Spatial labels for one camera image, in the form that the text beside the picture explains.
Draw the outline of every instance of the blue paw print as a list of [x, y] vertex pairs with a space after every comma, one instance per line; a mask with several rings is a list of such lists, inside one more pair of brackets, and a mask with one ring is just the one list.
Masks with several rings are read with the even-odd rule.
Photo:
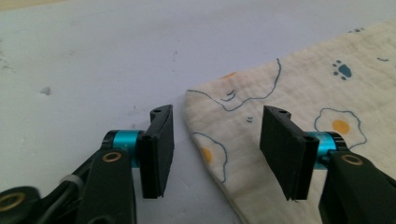
[[342, 64], [340, 60], [335, 61], [332, 66], [337, 68], [337, 70], [333, 72], [335, 76], [341, 74], [341, 79], [343, 80], [347, 80], [348, 77], [352, 77], [352, 72], [350, 71], [349, 67], [346, 64]]

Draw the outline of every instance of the white cable tie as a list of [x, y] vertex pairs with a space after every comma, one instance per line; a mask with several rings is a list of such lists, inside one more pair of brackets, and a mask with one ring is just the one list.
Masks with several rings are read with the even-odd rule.
[[61, 179], [60, 183], [64, 181], [69, 181], [75, 184], [78, 188], [78, 197], [82, 196], [84, 190], [84, 181], [78, 175], [66, 175], [64, 178]]

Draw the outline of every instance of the blue metal joint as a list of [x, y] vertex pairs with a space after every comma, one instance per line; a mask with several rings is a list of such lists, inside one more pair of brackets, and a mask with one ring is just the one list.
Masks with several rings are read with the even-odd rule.
[[139, 167], [137, 155], [137, 136], [141, 133], [139, 130], [118, 130], [113, 140], [113, 148], [126, 150], [131, 160], [131, 166]]
[[320, 141], [318, 146], [317, 161], [315, 162], [314, 168], [317, 170], [325, 170], [326, 167], [319, 163], [319, 159], [321, 157], [327, 157], [330, 150], [337, 149], [337, 145], [329, 133], [308, 132], [307, 134], [311, 137], [316, 137]]

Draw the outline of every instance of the black plastic arm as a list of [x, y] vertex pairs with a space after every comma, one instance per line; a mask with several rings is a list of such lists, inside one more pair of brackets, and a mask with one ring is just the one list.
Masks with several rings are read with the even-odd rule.
[[323, 223], [396, 223], [395, 180], [352, 152], [330, 155], [319, 203]]
[[135, 224], [132, 166], [140, 166], [144, 198], [163, 196], [175, 148], [173, 107], [153, 109], [150, 121], [145, 132], [108, 132], [101, 148], [45, 198], [32, 187], [1, 192], [0, 224]]

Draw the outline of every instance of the black cable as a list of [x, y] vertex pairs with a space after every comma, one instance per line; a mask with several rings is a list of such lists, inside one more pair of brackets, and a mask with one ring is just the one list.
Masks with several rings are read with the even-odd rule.
[[59, 209], [67, 206], [67, 202], [73, 199], [73, 195], [76, 194], [76, 191], [77, 188], [69, 183], [60, 197], [53, 204], [51, 204], [44, 214], [38, 219], [37, 224], [50, 223], [56, 217]]
[[67, 189], [68, 183], [63, 182], [61, 183], [56, 189], [54, 189], [49, 195], [44, 197], [41, 202], [45, 209], [48, 209], [55, 201], [61, 197], [64, 191]]

